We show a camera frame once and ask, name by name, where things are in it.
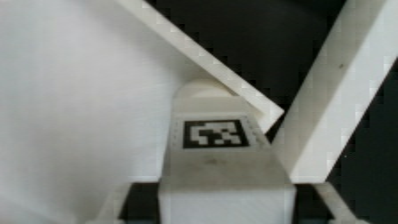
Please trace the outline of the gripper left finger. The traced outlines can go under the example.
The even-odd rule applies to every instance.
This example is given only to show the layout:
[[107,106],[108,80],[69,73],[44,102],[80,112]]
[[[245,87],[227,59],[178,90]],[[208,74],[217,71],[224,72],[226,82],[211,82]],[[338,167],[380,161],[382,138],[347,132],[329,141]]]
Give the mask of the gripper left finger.
[[85,224],[160,224],[158,183],[128,183],[110,193]]

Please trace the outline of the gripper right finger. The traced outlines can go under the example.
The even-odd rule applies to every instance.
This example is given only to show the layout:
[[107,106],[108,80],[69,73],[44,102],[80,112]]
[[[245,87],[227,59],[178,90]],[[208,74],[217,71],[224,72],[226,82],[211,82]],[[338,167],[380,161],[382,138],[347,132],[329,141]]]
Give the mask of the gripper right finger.
[[371,224],[361,219],[329,182],[297,184],[291,224]]

